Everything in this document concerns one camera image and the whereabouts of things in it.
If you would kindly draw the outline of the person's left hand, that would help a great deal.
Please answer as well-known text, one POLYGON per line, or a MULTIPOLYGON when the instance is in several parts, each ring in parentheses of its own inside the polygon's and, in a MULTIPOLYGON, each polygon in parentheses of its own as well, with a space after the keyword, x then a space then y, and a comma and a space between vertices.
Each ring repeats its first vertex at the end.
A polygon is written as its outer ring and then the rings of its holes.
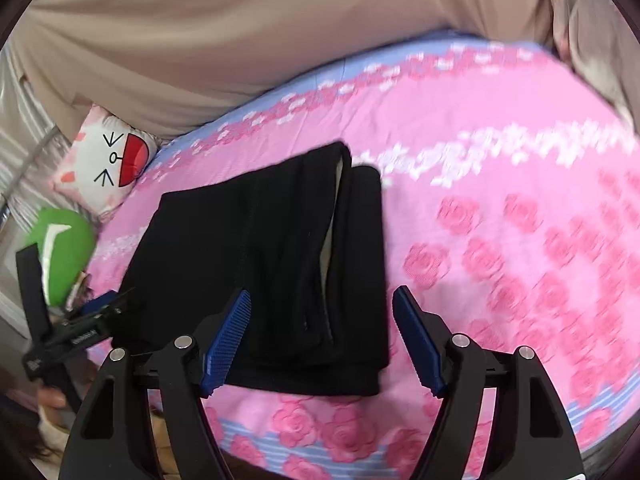
POLYGON ((62 415, 67 410, 64 394, 54 387, 39 385, 37 388, 38 405, 52 424, 61 425, 62 415))

